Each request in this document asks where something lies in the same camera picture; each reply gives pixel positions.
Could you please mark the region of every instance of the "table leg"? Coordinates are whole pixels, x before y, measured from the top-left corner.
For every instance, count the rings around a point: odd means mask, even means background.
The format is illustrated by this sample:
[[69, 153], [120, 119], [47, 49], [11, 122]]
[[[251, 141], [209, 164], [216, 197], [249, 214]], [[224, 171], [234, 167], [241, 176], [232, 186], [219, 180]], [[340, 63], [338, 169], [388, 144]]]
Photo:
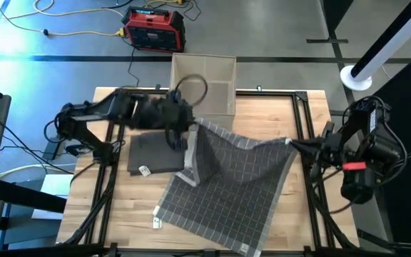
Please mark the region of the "table leg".
[[45, 211], [63, 213], [66, 199], [0, 181], [0, 200]]

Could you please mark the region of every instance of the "white tag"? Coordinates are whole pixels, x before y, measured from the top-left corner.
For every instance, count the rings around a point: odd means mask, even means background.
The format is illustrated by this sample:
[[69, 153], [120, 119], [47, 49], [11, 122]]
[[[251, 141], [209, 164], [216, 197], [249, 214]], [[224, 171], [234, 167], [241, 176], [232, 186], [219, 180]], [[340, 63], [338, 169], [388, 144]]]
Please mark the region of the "white tag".
[[248, 244], [242, 243], [242, 244], [240, 245], [240, 250], [239, 250], [239, 251], [244, 252], [244, 253], [247, 253], [247, 252], [248, 252]]
[[163, 227], [163, 222], [161, 219], [153, 217], [153, 228], [161, 228]]
[[142, 176], [148, 176], [151, 174], [150, 170], [147, 168], [147, 166], [140, 166], [139, 171], [142, 173]]
[[371, 114], [370, 114], [370, 127], [369, 127], [369, 132], [372, 132], [375, 129], [375, 109]]
[[156, 206], [155, 209], [153, 210], [153, 215], [156, 216], [159, 210], [160, 210], [160, 206]]

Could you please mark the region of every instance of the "gray floor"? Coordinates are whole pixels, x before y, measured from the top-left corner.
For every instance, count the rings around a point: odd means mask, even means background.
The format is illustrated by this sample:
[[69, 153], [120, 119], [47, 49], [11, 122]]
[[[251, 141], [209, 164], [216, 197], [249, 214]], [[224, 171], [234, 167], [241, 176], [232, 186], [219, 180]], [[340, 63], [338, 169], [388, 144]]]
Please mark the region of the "gray floor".
[[[187, 53], [229, 56], [334, 57], [330, 44], [307, 44], [306, 39], [327, 38], [325, 22], [318, 0], [196, 0], [203, 13], [195, 22], [185, 20]], [[12, 0], [7, 16], [33, 11], [33, 0]], [[40, 7], [49, 1], [43, 0]], [[336, 30], [344, 57], [359, 58], [402, 11], [409, 0], [356, 0]], [[99, 8], [115, 4], [114, 0], [57, 0], [51, 13]], [[143, 0], [134, 0], [142, 6]], [[13, 21], [33, 29], [55, 32], [97, 30], [114, 33], [121, 27], [121, 17], [110, 11], [51, 17], [33, 15]], [[129, 56], [132, 48], [116, 37], [97, 35], [51, 36], [23, 31], [7, 21], [0, 22], [0, 54], [50, 56]], [[169, 56], [157, 52], [136, 51], [135, 56]], [[394, 55], [411, 58], [411, 39]], [[404, 64], [386, 64], [394, 76]], [[68, 61], [0, 61], [0, 91], [12, 96], [8, 126], [28, 146], [44, 149], [42, 128], [66, 102], [91, 99], [97, 86], [134, 85], [127, 74], [126, 62]], [[168, 86], [171, 64], [168, 62], [135, 62], [131, 71], [139, 86]], [[238, 63], [238, 88], [253, 89], [322, 89], [331, 109], [348, 106], [337, 64], [318, 63]], [[354, 93], [356, 99], [373, 94], [388, 81], [382, 69], [373, 76], [372, 88]], [[62, 156], [56, 163], [74, 163]], [[0, 173], [18, 166], [36, 163], [17, 149], [0, 154]], [[8, 181], [40, 178], [41, 169], [16, 173]], [[353, 208], [357, 226], [385, 237], [375, 202]], [[372, 245], [363, 243], [366, 248]]]

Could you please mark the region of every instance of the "dark gray towel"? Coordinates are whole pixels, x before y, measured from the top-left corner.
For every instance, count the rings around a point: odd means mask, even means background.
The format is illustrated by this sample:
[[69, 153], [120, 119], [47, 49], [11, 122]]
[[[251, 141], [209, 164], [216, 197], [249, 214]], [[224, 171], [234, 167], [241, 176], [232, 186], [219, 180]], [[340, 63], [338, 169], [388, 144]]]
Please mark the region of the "dark gray towel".
[[132, 176], [141, 175], [141, 166], [147, 166], [151, 173], [181, 171], [184, 156], [184, 152], [169, 147], [164, 131], [142, 133], [131, 137], [128, 171]]
[[259, 141], [197, 119], [185, 169], [161, 196], [157, 218], [259, 257], [296, 155], [286, 138]]

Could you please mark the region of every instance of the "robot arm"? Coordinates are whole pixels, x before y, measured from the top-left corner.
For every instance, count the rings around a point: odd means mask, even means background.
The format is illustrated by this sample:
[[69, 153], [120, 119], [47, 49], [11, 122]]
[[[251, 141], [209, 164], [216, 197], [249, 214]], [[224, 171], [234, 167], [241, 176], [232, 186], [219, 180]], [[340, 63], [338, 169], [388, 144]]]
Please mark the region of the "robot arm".
[[[375, 188], [394, 175], [394, 167], [404, 153], [402, 143], [387, 125], [388, 105], [374, 96], [359, 100], [348, 107], [350, 115], [337, 133], [334, 124], [327, 123], [322, 136], [292, 142], [303, 153], [311, 165], [313, 182], [321, 180], [321, 170], [330, 166], [342, 169], [344, 179], [340, 192], [353, 203], [369, 201]], [[363, 140], [356, 150], [345, 147], [345, 143], [356, 133]]]
[[173, 131], [173, 139], [166, 137], [175, 150], [186, 147], [181, 134], [193, 124], [193, 109], [181, 98], [180, 91], [170, 91], [165, 98], [150, 98], [134, 94], [130, 89], [116, 89], [98, 103], [66, 104], [56, 115], [54, 123], [58, 135], [76, 139], [93, 151], [95, 161], [111, 165], [115, 145], [102, 142], [87, 128], [89, 121], [112, 121], [130, 129], [164, 129], [166, 135]]

